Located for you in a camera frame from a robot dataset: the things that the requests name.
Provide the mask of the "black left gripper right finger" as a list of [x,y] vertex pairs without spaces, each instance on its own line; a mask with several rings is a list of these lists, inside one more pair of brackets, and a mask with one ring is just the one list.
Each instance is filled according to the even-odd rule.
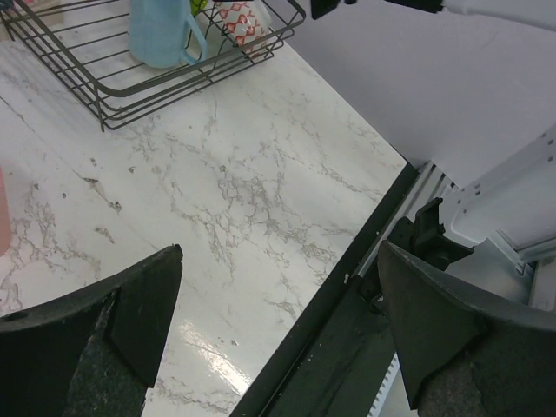
[[553,416],[555,315],[446,274],[392,243],[381,289],[420,416]]

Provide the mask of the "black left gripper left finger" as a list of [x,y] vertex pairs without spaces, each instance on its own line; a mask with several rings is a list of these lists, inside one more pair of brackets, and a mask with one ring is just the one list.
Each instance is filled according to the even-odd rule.
[[182,279],[168,246],[89,286],[1,319],[3,416],[139,416]]

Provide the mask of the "pink plastic cup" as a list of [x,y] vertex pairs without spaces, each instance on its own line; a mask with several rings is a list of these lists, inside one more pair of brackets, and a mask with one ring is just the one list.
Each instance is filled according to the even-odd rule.
[[0,255],[4,255],[11,244],[10,214],[3,170],[0,169]]

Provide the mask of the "light blue mug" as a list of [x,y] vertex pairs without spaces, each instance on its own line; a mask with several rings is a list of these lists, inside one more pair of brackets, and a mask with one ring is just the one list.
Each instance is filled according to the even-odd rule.
[[189,1],[132,0],[128,49],[139,62],[159,70],[204,61],[208,45]]

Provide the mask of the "green plate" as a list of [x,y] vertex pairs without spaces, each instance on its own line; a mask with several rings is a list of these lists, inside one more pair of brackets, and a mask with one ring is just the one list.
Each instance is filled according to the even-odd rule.
[[190,0],[190,9],[193,17],[197,17],[207,6],[209,0]]

